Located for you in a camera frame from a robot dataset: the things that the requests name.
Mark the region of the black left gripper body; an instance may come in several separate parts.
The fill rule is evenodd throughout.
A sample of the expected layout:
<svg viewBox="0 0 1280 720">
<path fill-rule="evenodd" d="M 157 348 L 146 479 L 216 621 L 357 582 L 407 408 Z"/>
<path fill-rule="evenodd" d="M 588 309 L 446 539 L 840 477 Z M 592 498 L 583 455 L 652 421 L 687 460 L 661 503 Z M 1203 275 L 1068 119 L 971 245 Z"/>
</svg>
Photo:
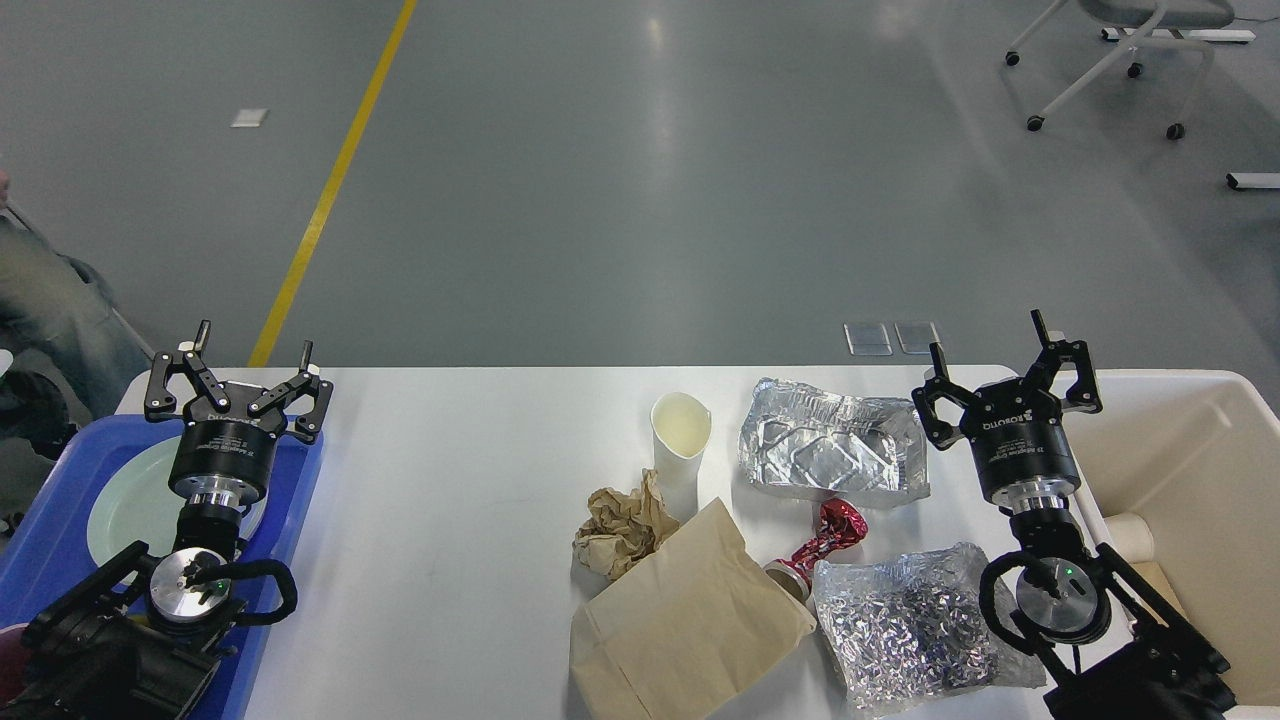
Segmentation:
<svg viewBox="0 0 1280 720">
<path fill-rule="evenodd" d="M 236 503 L 269 496 L 279 425 L 209 415 L 186 419 L 168 484 L 183 498 L 230 492 Z"/>
</svg>

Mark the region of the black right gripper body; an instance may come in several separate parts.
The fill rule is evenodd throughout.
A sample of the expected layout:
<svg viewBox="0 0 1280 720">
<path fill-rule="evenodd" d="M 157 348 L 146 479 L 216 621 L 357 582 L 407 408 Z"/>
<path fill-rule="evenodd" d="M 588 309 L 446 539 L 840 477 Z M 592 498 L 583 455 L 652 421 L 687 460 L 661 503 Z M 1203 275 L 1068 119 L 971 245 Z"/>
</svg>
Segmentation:
<svg viewBox="0 0 1280 720">
<path fill-rule="evenodd" d="M 965 411 L 983 496 L 1004 512 L 1065 509 L 1082 479 L 1061 425 L 1061 400 L 1029 380 L 982 386 Z"/>
</svg>

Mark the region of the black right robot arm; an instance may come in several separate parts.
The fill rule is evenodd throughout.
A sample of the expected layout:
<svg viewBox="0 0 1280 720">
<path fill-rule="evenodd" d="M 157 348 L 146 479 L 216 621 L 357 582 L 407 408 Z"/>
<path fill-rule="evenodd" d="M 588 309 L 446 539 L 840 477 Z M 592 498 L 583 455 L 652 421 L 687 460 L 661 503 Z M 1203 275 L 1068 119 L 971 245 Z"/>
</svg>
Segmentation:
<svg viewBox="0 0 1280 720">
<path fill-rule="evenodd" d="M 1114 547 L 1089 550 L 1071 515 L 1082 477 L 1062 416 L 1103 405 L 1088 343 L 1030 318 L 1039 354 L 1023 375 L 964 388 L 933 342 L 911 393 L 936 448 L 969 443 L 982 493 L 1019 544 L 983 570 L 982 618 L 1044 665 L 1052 717 L 1221 719 L 1236 706 L 1229 661 Z"/>
</svg>

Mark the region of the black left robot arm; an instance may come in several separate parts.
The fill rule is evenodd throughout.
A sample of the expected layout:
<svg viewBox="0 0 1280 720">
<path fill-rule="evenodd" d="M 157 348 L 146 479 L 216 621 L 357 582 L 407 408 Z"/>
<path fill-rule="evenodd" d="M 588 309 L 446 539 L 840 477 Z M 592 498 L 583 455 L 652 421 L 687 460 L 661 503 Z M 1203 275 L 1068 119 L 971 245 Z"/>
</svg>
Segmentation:
<svg viewBox="0 0 1280 720">
<path fill-rule="evenodd" d="M 241 523 L 269 496 L 276 446 L 317 441 L 333 393 L 303 343 L 297 373 L 271 388 L 220 380 L 204 361 L 210 322 L 156 354 L 150 423 L 182 421 L 169 489 L 182 500 L 165 552 L 137 539 L 26 625 L 22 692 L 5 719 L 186 719 L 233 652 L 239 626 L 293 614 L 279 559 L 246 559 Z"/>
</svg>

